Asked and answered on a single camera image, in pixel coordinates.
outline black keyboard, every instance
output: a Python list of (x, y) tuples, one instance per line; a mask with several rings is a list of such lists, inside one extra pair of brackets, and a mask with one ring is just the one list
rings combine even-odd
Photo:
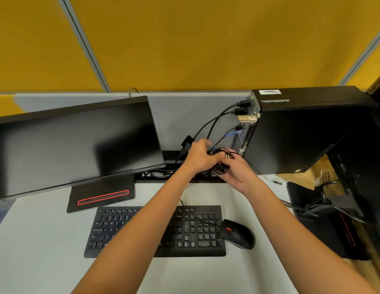
[[(141, 208), (98, 207), (84, 257), (96, 258)], [(163, 234), (155, 257), (225, 256), (225, 242), (220, 237), (221, 218), (220, 205), (178, 206)]]

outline red outlined slot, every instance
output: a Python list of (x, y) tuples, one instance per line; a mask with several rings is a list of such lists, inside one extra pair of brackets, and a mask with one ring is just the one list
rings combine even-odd
[(129, 194), (129, 190), (124, 190), (124, 191), (105, 194), (105, 195), (101, 195), (101, 196), (85, 198), (85, 199), (79, 200), (77, 205), (83, 205), (83, 204), (93, 203), (93, 202), (107, 200), (107, 199), (111, 199), (111, 198), (116, 198), (116, 197), (120, 197), (120, 196), (126, 196), (128, 194)]

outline black monitor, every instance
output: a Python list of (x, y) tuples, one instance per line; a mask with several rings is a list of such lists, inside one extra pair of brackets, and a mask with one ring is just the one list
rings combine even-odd
[(0, 198), (161, 167), (146, 96), (0, 117)]

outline white desk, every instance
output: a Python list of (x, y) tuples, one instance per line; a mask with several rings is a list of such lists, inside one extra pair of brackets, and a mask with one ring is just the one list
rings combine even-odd
[[(289, 201), (285, 184), (265, 182)], [(144, 205), (161, 186), (136, 184), (135, 199), (114, 205)], [(70, 293), (88, 270), (94, 259), (83, 255), (96, 208), (67, 214), (69, 195), (65, 188), (16, 200), (0, 225), (1, 294)], [(225, 257), (154, 258), (138, 293), (297, 293), (243, 195), (227, 184), (197, 183), (182, 200), (221, 205), (223, 218), (252, 229), (256, 246), (249, 251), (226, 242)]]

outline person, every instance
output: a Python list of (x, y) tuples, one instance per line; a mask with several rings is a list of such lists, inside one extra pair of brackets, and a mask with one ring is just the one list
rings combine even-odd
[(136, 293), (187, 184), (196, 173), (216, 163), (230, 166), (220, 177), (250, 202), (300, 294), (376, 293), (362, 276), (302, 226), (241, 156), (230, 159), (224, 152), (208, 155), (207, 145), (210, 143), (205, 139), (192, 144), (181, 167), (109, 242), (73, 294)]

